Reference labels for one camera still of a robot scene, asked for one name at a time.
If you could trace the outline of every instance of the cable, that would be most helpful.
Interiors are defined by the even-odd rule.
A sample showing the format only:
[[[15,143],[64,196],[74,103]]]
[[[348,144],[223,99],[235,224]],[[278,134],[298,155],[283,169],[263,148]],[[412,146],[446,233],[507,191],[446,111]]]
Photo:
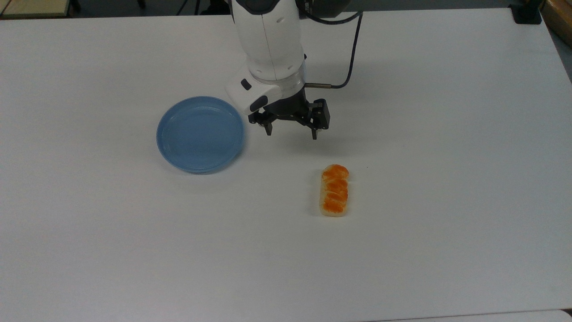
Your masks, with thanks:
[[[316,17],[315,15],[312,15],[311,13],[307,12],[307,11],[303,11],[304,15],[308,18],[310,18],[311,20],[314,20],[315,22],[319,22],[319,23],[323,23],[325,25],[341,25],[347,22],[350,22],[352,20],[354,20],[355,18],[359,17],[361,14],[363,14],[363,11],[360,12],[356,12],[355,14],[353,14],[351,17],[348,17],[346,19],[342,19],[342,20],[324,20],[321,18]]]
[[[180,14],[181,14],[182,9],[186,6],[186,3],[187,3],[188,1],[189,1],[189,0],[185,0],[185,2],[182,3],[181,8],[179,9],[179,11],[177,11],[177,14],[176,14],[176,15],[180,15]],[[201,0],[197,0],[197,6],[195,7],[194,15],[197,15],[197,13],[198,13],[198,4],[199,4],[200,2],[201,2]]]
[[[360,11],[360,12],[358,12],[358,14],[359,14],[359,19],[357,20],[356,34],[353,37],[352,58],[349,60],[348,77],[346,77],[345,82],[341,85],[322,84],[322,83],[306,83],[304,85],[304,87],[306,87],[306,88],[334,88],[334,89],[338,89],[338,88],[342,88],[348,84],[349,78],[352,76],[353,58],[355,57],[356,47],[358,45],[359,28],[362,25],[363,12]]]
[[[198,15],[198,6],[201,3],[201,0],[197,0],[197,4],[194,6],[194,15]]]
[[[351,17],[348,17],[346,19],[342,19],[342,20],[324,20],[321,18],[316,17],[315,15],[309,13],[306,11],[306,8],[304,6],[303,1],[296,1],[296,6],[298,7],[298,9],[300,10],[301,13],[304,14],[304,16],[306,16],[307,18],[314,20],[315,22],[319,22],[319,23],[323,23],[325,25],[341,25],[343,23],[347,23],[350,22],[352,20],[354,20],[355,18],[357,18],[359,15],[363,14],[363,11],[357,12],[354,15],[352,15]]]
[[[345,82],[342,85],[332,85],[332,88],[337,89],[346,86],[349,82],[349,78],[352,77],[353,58],[355,57],[356,54],[356,46],[358,44],[359,28],[362,25],[362,18],[363,18],[363,12],[360,12],[359,19],[357,20],[356,35],[353,37],[352,58],[349,60],[348,77],[345,79]]]

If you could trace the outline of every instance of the blue plate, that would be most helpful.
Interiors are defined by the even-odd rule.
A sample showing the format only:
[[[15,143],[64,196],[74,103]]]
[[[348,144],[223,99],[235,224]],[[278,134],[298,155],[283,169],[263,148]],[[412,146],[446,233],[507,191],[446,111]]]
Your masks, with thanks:
[[[244,126],[227,102],[207,96],[175,104],[157,127],[157,146],[175,167],[192,173],[220,170],[242,150]]]

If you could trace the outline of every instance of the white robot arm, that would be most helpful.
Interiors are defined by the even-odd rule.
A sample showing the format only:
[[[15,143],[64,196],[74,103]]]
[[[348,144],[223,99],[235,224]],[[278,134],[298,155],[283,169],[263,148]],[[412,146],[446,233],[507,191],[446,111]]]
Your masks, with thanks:
[[[296,121],[312,130],[329,127],[329,111],[324,99],[306,100],[304,51],[300,43],[300,12],[322,23],[306,11],[309,3],[319,0],[231,0],[240,43],[247,60],[230,79],[225,89],[234,106],[248,115],[250,123],[262,125],[267,135],[275,120]],[[349,0],[328,0],[339,4],[339,12]],[[345,19],[343,23],[357,17]],[[325,84],[314,84],[324,87]]]
[[[232,14],[247,61],[226,90],[250,115],[304,88],[304,52],[294,0],[234,0]]]

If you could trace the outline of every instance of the table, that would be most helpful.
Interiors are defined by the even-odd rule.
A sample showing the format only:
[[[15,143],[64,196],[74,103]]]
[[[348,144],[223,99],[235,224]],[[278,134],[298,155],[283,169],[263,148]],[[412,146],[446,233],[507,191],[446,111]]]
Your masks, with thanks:
[[[65,17],[68,7],[69,0],[12,0],[2,18]]]
[[[303,22],[342,83],[354,24]],[[155,144],[245,56],[229,17],[0,21],[0,320],[372,321],[572,307],[572,86],[509,9],[365,13],[331,127],[246,125],[191,175]],[[352,174],[319,215],[320,170]]]

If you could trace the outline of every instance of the black button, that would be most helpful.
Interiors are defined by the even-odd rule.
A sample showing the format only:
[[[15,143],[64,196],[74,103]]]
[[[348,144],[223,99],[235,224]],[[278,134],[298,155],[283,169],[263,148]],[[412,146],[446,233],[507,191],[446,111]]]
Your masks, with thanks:
[[[266,104],[268,104],[268,98],[266,95],[260,96],[256,101],[254,101],[254,103],[251,104],[251,112],[256,112]]]
[[[240,81],[240,84],[246,89],[247,91],[252,88],[252,85],[244,78]]]

